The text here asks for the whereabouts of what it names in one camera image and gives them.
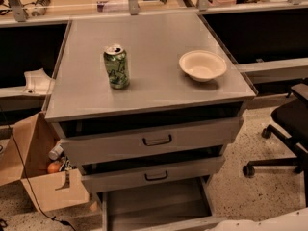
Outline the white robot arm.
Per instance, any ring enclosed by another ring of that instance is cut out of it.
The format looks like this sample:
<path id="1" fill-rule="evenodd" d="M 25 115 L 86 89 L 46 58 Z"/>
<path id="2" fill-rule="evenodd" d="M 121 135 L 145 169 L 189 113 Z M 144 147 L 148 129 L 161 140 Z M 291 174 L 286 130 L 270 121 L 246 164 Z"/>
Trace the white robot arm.
<path id="1" fill-rule="evenodd" d="M 206 231 L 308 231 L 308 208 L 263 221 L 224 220 Z"/>

